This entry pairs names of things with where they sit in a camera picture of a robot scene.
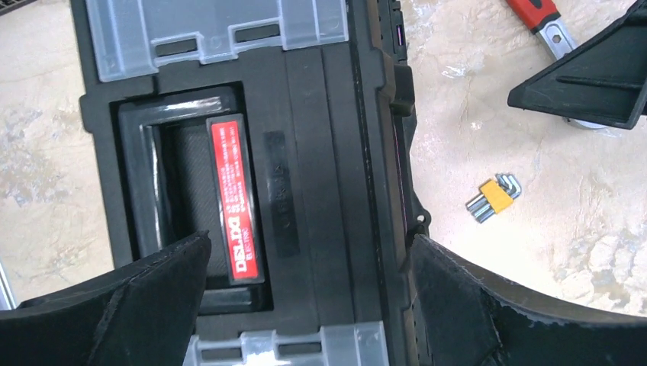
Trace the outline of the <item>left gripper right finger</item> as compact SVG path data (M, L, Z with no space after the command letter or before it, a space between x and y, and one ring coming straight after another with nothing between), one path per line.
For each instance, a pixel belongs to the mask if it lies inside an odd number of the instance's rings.
M418 235L410 260L435 365L644 365L646 320L540 293Z

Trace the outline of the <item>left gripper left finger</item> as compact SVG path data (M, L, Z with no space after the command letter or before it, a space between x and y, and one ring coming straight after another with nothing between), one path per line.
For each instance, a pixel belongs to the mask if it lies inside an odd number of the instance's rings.
M211 255L207 233L1 314L3 365L181 365Z

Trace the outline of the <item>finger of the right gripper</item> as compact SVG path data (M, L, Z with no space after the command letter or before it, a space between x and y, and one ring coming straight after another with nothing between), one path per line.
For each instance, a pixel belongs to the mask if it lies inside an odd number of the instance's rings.
M507 104L589 130L634 128L646 114L646 3L513 88Z

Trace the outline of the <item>black plastic toolbox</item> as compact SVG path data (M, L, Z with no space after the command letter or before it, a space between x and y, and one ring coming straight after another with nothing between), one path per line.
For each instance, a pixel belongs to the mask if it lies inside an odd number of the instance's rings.
M431 365L397 1L74 1L116 267L198 231L188 365Z

